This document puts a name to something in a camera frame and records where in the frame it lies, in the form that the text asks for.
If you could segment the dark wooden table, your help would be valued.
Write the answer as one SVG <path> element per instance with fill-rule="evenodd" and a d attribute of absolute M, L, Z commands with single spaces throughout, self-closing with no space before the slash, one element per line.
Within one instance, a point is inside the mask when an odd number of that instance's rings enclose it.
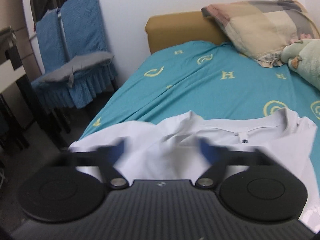
<path fill-rule="evenodd" d="M 15 33 L 8 26 L 1 29 L 1 127 L 4 128 L 1 146 L 8 153 L 29 147 L 16 118 L 19 110 L 30 114 L 58 149 L 67 146 L 54 116 L 44 110 L 31 87 L 16 46 Z"/>

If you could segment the plaid beige pillow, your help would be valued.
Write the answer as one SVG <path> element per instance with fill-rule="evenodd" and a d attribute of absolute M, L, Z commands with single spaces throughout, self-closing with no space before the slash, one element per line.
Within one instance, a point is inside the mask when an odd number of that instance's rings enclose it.
<path fill-rule="evenodd" d="M 302 39 L 318 39 L 319 30 L 297 0 L 241 1 L 201 9 L 235 48 L 262 67 L 281 66 L 283 49 Z"/>

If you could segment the grey seat cushion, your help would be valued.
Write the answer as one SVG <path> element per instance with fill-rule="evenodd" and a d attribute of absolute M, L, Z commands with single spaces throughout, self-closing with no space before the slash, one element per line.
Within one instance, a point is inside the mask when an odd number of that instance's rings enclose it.
<path fill-rule="evenodd" d="M 62 67 L 45 74 L 40 78 L 42 83 L 68 81 L 69 87 L 73 86 L 74 74 L 88 70 L 102 63 L 111 63 L 114 58 L 108 51 L 96 51 L 86 55 L 75 56 Z"/>

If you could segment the teal patterned bed sheet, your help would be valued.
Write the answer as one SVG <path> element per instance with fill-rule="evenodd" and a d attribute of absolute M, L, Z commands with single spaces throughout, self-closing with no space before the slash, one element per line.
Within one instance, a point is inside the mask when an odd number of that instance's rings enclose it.
<path fill-rule="evenodd" d="M 228 43 L 188 42 L 151 55 L 112 96 L 73 151 L 125 138 L 114 165 L 128 180 L 195 180 L 213 158 L 197 140 L 261 147 L 301 180 L 315 177 L 319 94 L 287 66 L 265 69 Z"/>

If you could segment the mustard yellow headboard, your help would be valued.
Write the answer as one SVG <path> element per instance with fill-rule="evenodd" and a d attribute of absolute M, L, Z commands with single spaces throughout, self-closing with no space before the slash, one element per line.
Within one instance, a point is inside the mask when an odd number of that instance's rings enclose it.
<path fill-rule="evenodd" d="M 145 32 L 151 54 L 189 41 L 220 45 L 229 40 L 213 19 L 203 18 L 199 11 L 152 16 Z"/>

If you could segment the green fleece blanket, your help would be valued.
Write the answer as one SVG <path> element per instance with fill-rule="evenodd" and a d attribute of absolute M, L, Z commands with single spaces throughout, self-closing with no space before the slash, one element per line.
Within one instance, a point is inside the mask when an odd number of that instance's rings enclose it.
<path fill-rule="evenodd" d="M 311 85 L 319 84 L 319 39 L 303 39 L 286 46 L 280 60 Z"/>

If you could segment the blue covered chair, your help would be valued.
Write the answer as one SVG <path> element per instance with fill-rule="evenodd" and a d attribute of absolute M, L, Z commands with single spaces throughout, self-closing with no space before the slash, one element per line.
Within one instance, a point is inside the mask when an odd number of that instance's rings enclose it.
<path fill-rule="evenodd" d="M 36 24 L 36 36 L 45 74 L 78 55 L 108 51 L 105 27 L 99 0 L 67 0 L 61 8 L 48 11 Z M 74 74 L 68 81 L 31 83 L 46 110 L 55 108 L 84 108 L 116 79 L 113 60 Z"/>

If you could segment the white t-shirt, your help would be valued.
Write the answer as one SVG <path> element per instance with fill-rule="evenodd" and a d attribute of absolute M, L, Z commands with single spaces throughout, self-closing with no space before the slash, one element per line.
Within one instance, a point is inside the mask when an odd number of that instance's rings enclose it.
<path fill-rule="evenodd" d="M 286 107 L 251 120 L 205 120 L 194 112 L 152 124 L 127 121 L 71 144 L 72 152 L 94 151 L 125 142 L 125 150 L 112 162 L 129 182 L 136 179 L 189 179 L 196 181 L 215 156 L 201 149 L 200 141 L 235 151 L 255 148 L 287 168 L 307 188 L 308 200 L 300 220 L 319 229 L 319 189 L 310 160 L 316 124 Z"/>

